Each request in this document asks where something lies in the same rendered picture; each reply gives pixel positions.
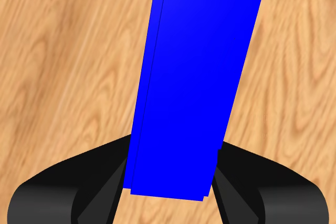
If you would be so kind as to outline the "blue hollow socket block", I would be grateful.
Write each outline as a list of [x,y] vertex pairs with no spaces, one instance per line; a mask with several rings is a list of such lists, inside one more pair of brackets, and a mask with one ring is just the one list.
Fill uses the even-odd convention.
[[124,187],[209,194],[261,0],[152,0]]

